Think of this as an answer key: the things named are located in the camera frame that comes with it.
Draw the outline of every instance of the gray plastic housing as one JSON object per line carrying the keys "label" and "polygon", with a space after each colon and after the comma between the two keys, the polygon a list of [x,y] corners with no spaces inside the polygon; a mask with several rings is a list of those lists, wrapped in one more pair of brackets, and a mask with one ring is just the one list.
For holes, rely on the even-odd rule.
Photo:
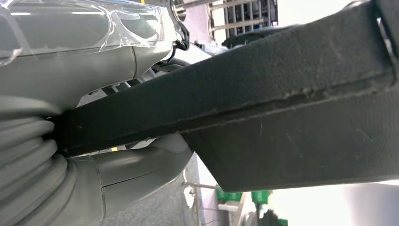
{"label": "gray plastic housing", "polygon": [[[183,170],[192,151],[182,138],[178,153],[163,141],[176,135],[148,152],[98,156],[98,163],[90,156],[66,159],[42,138],[54,129],[47,117],[75,108],[89,92],[140,76],[170,53],[174,30],[163,12],[107,0],[0,2],[0,226],[93,225]],[[150,26],[155,22],[161,29]],[[155,153],[168,161],[153,165]],[[118,168],[137,156],[139,162],[123,164],[131,171]],[[104,168],[108,161],[114,166]],[[124,175],[125,192],[123,181],[103,185],[101,174],[107,179],[109,170]]]}

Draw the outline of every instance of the transparent tape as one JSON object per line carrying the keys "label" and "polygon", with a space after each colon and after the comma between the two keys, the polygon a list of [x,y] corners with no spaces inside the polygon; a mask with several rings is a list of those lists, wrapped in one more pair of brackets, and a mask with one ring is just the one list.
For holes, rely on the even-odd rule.
{"label": "transparent tape", "polygon": [[0,66],[18,56],[171,46],[174,40],[164,7],[128,0],[0,0]]}

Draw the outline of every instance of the metal grille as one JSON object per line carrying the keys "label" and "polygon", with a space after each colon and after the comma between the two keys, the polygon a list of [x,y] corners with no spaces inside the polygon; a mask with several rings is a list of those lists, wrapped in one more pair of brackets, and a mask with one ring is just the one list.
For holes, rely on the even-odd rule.
{"label": "metal grille", "polygon": [[232,6],[224,8],[225,25],[212,29],[226,29],[227,38],[278,25],[277,0],[236,0],[227,3],[229,2]]}

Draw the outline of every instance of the metal rod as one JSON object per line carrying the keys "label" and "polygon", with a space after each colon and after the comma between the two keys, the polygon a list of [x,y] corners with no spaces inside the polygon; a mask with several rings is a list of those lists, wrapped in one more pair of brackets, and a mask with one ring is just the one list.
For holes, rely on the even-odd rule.
{"label": "metal rod", "polygon": [[194,187],[195,192],[195,210],[197,211],[197,224],[198,226],[202,226],[201,216],[200,216],[200,199],[198,198],[198,188]]}
{"label": "metal rod", "polygon": [[279,6],[277,5],[277,0],[274,0],[274,16],[276,19],[276,25],[279,25]]}
{"label": "metal rod", "polygon": [[127,81],[124,81],[123,83],[124,83],[128,88],[131,87]]}
{"label": "metal rod", "polygon": [[220,4],[220,5],[211,6],[210,9],[211,9],[211,10],[214,10],[214,9],[218,9],[218,8],[231,7],[231,6],[236,6],[236,5],[239,5],[239,4],[250,3],[250,2],[253,2],[253,1],[255,1],[255,0],[235,0],[235,1],[229,1],[229,2],[226,2],[226,3]]}
{"label": "metal rod", "polygon": [[192,182],[184,182],[183,185],[192,186],[192,187],[203,187],[203,188],[209,188],[209,189],[221,189],[219,186],[202,185],[202,184],[192,183]]}
{"label": "metal rod", "polygon": [[209,3],[216,2],[216,1],[219,1],[219,0],[192,1],[192,2],[187,2],[187,3],[184,3],[184,4],[176,5],[175,8],[176,8],[176,11],[180,11],[180,10],[183,10],[183,9],[192,8],[192,7],[200,6],[200,5],[204,5],[204,4],[209,4]]}
{"label": "metal rod", "polygon": [[235,213],[234,226],[242,226],[245,220],[245,216],[250,212],[251,209],[251,193],[243,192],[241,200],[239,202],[238,210]]}
{"label": "metal rod", "polygon": [[[254,19],[254,13],[252,12],[252,2],[249,3],[249,20],[253,20]],[[254,25],[251,25],[251,31],[254,31]]]}
{"label": "metal rod", "polygon": [[[223,8],[224,10],[224,24],[229,24],[229,10],[228,8]],[[230,37],[230,30],[226,29],[226,38]]]}
{"label": "metal rod", "polygon": [[270,27],[270,26],[271,26],[271,15],[270,15],[271,7],[270,7],[270,0],[266,0],[266,2],[267,2],[267,25]]}
{"label": "metal rod", "polygon": [[243,22],[236,22],[233,24],[225,24],[225,25],[221,25],[221,26],[215,26],[215,27],[212,27],[212,31],[221,30],[221,29],[232,29],[232,28],[250,26],[253,24],[260,24],[260,23],[263,23],[263,19],[247,20],[247,21],[243,21]]}
{"label": "metal rod", "polygon": [[[244,18],[244,4],[241,4],[241,21],[244,22],[245,18]],[[242,33],[245,34],[245,26],[242,27]]]}
{"label": "metal rod", "polygon": [[[237,22],[236,6],[233,6],[233,24]],[[234,36],[237,36],[237,28],[234,27]]]}
{"label": "metal rod", "polygon": [[259,7],[258,10],[259,10],[259,19],[260,19],[260,18],[262,18],[262,4],[261,4],[260,1],[258,2],[258,7]]}

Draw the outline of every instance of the black foam padding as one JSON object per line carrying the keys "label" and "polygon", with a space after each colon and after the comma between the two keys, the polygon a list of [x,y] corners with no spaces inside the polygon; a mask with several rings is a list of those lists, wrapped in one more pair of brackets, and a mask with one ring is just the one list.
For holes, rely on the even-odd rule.
{"label": "black foam padding", "polygon": [[393,68],[375,7],[365,3],[51,120],[59,147],[77,155],[379,92],[396,81]]}
{"label": "black foam padding", "polygon": [[399,90],[189,132],[225,191],[399,178]]}

